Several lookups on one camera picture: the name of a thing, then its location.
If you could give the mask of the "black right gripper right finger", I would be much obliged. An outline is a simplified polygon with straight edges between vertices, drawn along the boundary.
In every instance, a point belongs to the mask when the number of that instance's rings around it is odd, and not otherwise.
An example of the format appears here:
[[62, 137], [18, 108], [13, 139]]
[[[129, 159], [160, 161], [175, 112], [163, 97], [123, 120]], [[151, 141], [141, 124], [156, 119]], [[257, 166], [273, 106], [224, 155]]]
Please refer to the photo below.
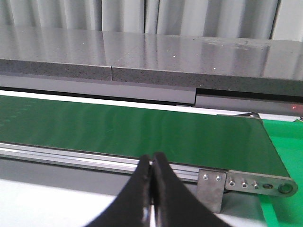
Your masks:
[[187, 189], [162, 152], [153, 156], [152, 187], [157, 227], [229, 226]]

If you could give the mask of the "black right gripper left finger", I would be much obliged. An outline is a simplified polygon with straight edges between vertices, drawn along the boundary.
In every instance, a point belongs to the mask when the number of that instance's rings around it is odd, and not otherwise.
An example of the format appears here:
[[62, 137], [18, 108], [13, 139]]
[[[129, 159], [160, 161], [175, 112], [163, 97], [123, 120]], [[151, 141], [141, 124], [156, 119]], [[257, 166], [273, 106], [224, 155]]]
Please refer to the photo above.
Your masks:
[[131, 178], [114, 201], [88, 227], [148, 227], [150, 226], [150, 163], [143, 155]]

